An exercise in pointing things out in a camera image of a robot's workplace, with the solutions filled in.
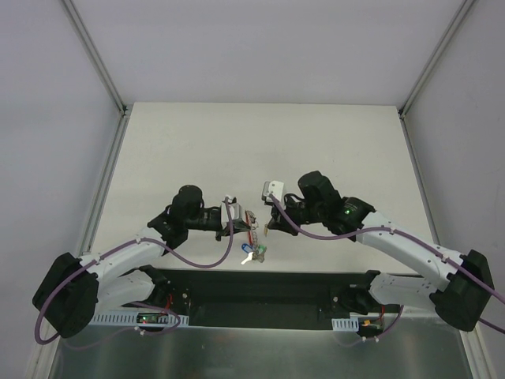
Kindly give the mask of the key holder with red handle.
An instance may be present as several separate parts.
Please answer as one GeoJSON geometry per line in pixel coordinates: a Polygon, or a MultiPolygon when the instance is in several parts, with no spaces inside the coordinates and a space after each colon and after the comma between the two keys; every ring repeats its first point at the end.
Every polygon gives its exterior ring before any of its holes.
{"type": "Polygon", "coordinates": [[[245,211],[245,218],[247,224],[249,225],[249,231],[248,231],[249,245],[252,248],[253,256],[257,257],[260,252],[259,238],[256,230],[259,224],[257,223],[255,214],[250,210],[245,211]]]}

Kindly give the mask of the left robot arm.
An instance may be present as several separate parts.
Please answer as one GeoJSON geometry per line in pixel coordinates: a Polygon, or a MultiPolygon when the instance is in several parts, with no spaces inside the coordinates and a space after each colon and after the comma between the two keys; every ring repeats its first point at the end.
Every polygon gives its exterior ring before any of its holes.
{"type": "Polygon", "coordinates": [[[194,185],[180,188],[166,208],[130,240],[105,253],[74,257],[59,255],[36,290],[32,304],[38,310],[34,337],[46,345],[40,327],[47,321],[56,337],[67,339],[81,332],[101,311],[144,301],[150,307],[166,300],[167,280],[152,262],[168,253],[189,266],[196,262],[176,249],[190,231],[210,231],[215,239],[234,238],[250,231],[246,212],[234,197],[226,196],[219,206],[207,208],[202,190],[194,185]]]}

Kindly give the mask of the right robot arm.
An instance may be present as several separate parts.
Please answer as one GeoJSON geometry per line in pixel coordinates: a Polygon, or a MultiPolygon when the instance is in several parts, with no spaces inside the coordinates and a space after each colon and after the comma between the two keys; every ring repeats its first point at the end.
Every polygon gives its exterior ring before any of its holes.
{"type": "Polygon", "coordinates": [[[341,307],[366,315],[378,306],[409,306],[431,310],[451,327],[471,332],[494,288],[487,258],[476,250],[467,254],[426,242],[357,197],[343,197],[329,178],[312,171],[299,178],[300,195],[288,193],[283,182],[265,182],[261,199],[271,206],[268,231],[328,241],[349,239],[385,253],[414,271],[399,276],[366,272],[364,284],[350,285],[338,295],[341,307]],[[320,223],[327,237],[303,230],[320,223]]]}

